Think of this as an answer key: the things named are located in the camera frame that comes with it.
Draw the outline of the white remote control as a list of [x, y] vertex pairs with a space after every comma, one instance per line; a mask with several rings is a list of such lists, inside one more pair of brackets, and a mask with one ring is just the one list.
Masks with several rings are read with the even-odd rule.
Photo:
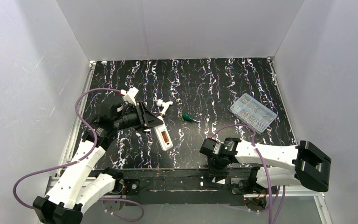
[[173, 147], [173, 142], [164, 121], [162, 121], [161, 125], [155, 126], [153, 130], [163, 151], [168, 151]]

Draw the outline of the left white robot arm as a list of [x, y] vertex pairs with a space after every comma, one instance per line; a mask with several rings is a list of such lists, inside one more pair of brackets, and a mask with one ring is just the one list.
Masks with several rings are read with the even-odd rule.
[[125, 188], [124, 175], [114, 168], [106, 168], [95, 180], [83, 186], [97, 162], [105, 155], [118, 131], [134, 128], [145, 130], [164, 124], [162, 116], [148, 111], [143, 102], [135, 105], [112, 105], [108, 114], [96, 115], [79, 145], [72, 161], [58, 182], [45, 196], [38, 196], [33, 209], [44, 224], [79, 224], [84, 213], [107, 193]]

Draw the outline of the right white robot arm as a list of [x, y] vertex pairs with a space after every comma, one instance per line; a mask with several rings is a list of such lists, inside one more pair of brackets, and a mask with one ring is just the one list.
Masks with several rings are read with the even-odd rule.
[[331, 158], [310, 141], [271, 146], [238, 138], [226, 138], [223, 142], [206, 138], [200, 153], [208, 158], [209, 174], [219, 180], [227, 177], [230, 164], [261, 165], [251, 169], [248, 179], [233, 184], [238, 194], [283, 185], [301, 185], [322, 193], [329, 190]]

